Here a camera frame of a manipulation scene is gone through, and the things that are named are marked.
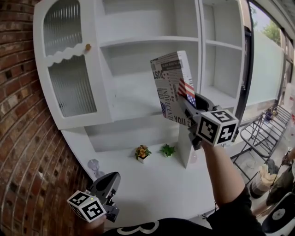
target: white tabletop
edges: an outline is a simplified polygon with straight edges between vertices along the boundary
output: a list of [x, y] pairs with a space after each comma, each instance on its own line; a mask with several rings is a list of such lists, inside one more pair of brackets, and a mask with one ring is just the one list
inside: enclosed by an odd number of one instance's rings
[[116, 223], [107, 221], [106, 227], [170, 217], [189, 219], [214, 208], [209, 174], [201, 159], [204, 157], [200, 157], [195, 169], [187, 170], [177, 155], [165, 158], [158, 153], [160, 146], [149, 147], [153, 154], [144, 164], [135, 159], [132, 149], [97, 153], [101, 171], [121, 175], [114, 197], [120, 213]]

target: cabinet door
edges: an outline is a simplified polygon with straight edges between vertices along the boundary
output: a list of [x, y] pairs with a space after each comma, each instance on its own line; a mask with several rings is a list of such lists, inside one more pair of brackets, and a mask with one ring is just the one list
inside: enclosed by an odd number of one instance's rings
[[34, 47], [43, 93], [59, 129], [112, 121], [100, 71], [93, 0], [38, 3]]

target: green plant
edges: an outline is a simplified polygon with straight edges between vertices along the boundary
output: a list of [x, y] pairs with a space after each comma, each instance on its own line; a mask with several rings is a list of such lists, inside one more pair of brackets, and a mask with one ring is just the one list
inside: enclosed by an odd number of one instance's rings
[[175, 153], [175, 147], [170, 147], [167, 143], [161, 147], [160, 152], [166, 157], [170, 157]]
[[135, 157], [138, 160], [138, 158], [144, 159], [148, 157], [152, 152], [149, 151], [148, 147], [146, 145], [140, 145], [136, 150], [135, 150]]

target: american flag print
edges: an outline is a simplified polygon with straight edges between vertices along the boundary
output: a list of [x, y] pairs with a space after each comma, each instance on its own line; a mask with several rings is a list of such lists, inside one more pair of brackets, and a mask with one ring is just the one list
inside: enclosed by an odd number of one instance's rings
[[190, 102], [190, 104], [192, 104], [194, 107], [196, 106], [194, 88], [186, 83], [183, 79], [180, 79], [177, 94], [187, 97], [187, 100]]
[[161, 103], [161, 107], [162, 107], [163, 116], [166, 118], [166, 105], [163, 102], [160, 102], [160, 103]]

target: forearm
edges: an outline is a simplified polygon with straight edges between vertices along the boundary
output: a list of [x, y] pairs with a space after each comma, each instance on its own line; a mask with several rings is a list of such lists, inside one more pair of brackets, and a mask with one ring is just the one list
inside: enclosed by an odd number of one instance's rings
[[245, 183], [223, 147], [212, 147], [205, 141], [202, 141], [202, 146], [205, 151], [214, 199], [221, 207], [236, 199], [245, 188]]

